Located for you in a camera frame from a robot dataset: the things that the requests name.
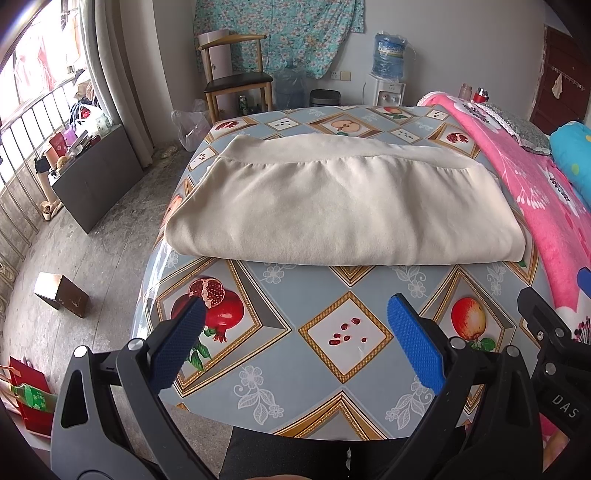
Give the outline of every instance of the floral curtain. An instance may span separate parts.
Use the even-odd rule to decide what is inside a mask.
[[[349,32],[364,32],[364,9],[364,0],[197,0],[195,45],[198,35],[220,28],[266,34],[261,43],[265,72],[293,59],[308,76],[321,78]],[[203,68],[200,54],[197,62]],[[255,42],[232,46],[232,67],[256,69]]]

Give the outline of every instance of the wooden door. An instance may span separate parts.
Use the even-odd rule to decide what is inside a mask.
[[[562,75],[558,98],[552,87]],[[544,70],[530,121],[550,135],[571,120],[584,121],[591,90],[591,65],[568,35],[546,27]]]

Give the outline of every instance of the black pants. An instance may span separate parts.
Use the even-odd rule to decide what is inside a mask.
[[[438,461],[460,449],[464,427],[456,428]],[[234,427],[220,480],[257,476],[301,475],[312,480],[374,480],[384,473],[406,439],[371,442],[292,439]],[[351,449],[350,469],[346,466]]]

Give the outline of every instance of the empty water bottle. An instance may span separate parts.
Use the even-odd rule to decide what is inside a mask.
[[[408,41],[399,35],[380,32],[375,36],[372,73],[383,79],[401,79],[404,74],[404,49]]]
[[[293,60],[287,60],[285,67],[273,75],[273,85],[278,110],[306,106],[306,70],[297,67]]]

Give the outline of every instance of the gray pillow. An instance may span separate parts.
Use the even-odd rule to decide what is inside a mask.
[[[550,139],[528,120],[501,109],[491,102],[479,103],[486,113],[493,117],[525,150],[550,157]]]

